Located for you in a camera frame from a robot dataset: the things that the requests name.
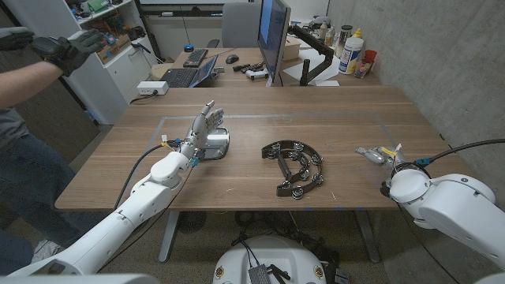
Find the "person's dark gloved hand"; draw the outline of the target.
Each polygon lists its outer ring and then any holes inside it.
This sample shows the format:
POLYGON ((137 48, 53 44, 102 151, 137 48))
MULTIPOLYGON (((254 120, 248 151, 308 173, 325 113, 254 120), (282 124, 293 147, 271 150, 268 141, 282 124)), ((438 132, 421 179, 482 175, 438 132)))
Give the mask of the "person's dark gloved hand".
POLYGON ((1 51, 22 50, 33 41, 34 33, 26 27, 1 28, 1 51))

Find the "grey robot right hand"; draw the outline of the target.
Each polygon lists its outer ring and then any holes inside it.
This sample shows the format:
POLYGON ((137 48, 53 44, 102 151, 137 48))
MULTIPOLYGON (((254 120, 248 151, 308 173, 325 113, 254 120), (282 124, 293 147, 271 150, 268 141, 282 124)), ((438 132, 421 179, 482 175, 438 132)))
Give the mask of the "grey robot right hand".
POLYGON ((398 148, 393 147, 375 147, 355 149, 355 152, 363 155, 369 162, 377 166, 385 166, 389 170, 393 170, 395 166, 401 163, 406 163, 407 159, 398 148))

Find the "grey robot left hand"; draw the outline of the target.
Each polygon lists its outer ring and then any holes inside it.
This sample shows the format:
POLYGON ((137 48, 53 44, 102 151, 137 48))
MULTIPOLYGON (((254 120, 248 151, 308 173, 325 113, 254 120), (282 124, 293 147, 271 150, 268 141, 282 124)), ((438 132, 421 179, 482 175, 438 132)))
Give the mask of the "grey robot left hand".
POLYGON ((223 123, 223 108, 211 111, 215 101, 207 103, 195 117, 185 139, 181 142, 179 152, 191 159, 195 150, 202 148, 208 140, 208 134, 223 123))

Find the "person's black white gloved hand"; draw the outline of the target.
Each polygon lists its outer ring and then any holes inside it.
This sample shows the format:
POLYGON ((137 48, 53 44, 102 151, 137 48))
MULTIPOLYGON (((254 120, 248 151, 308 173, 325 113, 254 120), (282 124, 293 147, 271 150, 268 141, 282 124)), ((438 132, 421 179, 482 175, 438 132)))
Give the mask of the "person's black white gloved hand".
POLYGON ((69 38, 38 37, 31 48, 45 61, 60 68, 66 77, 80 68, 88 57, 106 44, 104 35, 96 29, 80 30, 69 38))

